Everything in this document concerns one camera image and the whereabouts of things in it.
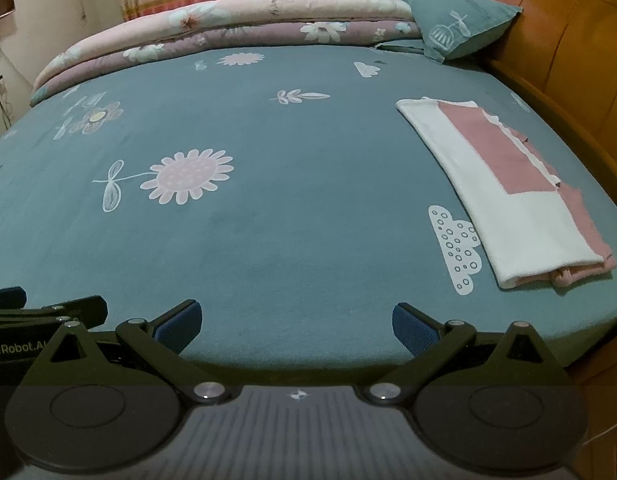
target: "wooden bed frame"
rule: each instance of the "wooden bed frame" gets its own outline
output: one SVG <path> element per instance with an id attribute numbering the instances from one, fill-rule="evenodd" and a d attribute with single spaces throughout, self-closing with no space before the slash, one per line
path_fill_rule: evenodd
<path id="1" fill-rule="evenodd" d="M 480 61 L 550 124 L 617 204 L 617 0 L 499 1 L 524 11 Z M 588 405 L 587 438 L 617 424 L 617 329 L 568 371 Z M 587 480 L 617 478 L 617 427 L 582 448 L 576 470 Z"/>

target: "teal pillowcase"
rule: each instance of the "teal pillowcase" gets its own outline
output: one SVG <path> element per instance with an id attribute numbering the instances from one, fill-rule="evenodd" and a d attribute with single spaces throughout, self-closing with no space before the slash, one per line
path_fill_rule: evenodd
<path id="1" fill-rule="evenodd" d="M 435 62 L 468 56 L 502 37 L 521 7 L 495 0 L 402 0 L 411 6 L 424 42 Z"/>
<path id="2" fill-rule="evenodd" d="M 375 48 L 378 50 L 390 50 L 391 52 L 421 55 L 424 53 L 424 42 L 412 39 L 383 41 L 376 44 Z"/>

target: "teal bed sheet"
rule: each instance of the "teal bed sheet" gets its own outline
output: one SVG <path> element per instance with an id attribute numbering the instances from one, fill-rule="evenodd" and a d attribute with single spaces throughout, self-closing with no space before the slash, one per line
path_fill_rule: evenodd
<path id="1" fill-rule="evenodd" d="M 500 290 L 481 246 L 451 282 L 431 205 L 469 218 L 396 109 L 473 100 L 526 134 L 617 258 L 617 208 L 558 136 L 476 68 L 350 46 L 230 48 L 100 76 L 41 102 L 0 139 L 0 288 L 29 306 L 99 294 L 101 330 L 187 298 L 183 352 L 248 370 L 402 364 L 406 301 L 478 330 L 531 322 L 568 365 L 617 320 L 617 269 L 558 290 Z"/>

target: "pillow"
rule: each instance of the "pillow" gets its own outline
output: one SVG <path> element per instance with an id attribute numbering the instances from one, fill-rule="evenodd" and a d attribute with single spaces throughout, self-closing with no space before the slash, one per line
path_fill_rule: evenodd
<path id="1" fill-rule="evenodd" d="M 521 7 L 495 0 L 402 0 L 421 30 L 424 54 L 435 62 L 473 54 L 502 37 Z"/>

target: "folded cloth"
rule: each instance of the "folded cloth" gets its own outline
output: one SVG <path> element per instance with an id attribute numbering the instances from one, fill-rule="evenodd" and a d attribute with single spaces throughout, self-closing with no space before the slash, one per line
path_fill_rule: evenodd
<path id="1" fill-rule="evenodd" d="M 617 262 L 586 211 L 528 142 L 470 101 L 401 100 L 404 115 L 450 179 L 501 288 L 568 286 Z"/>

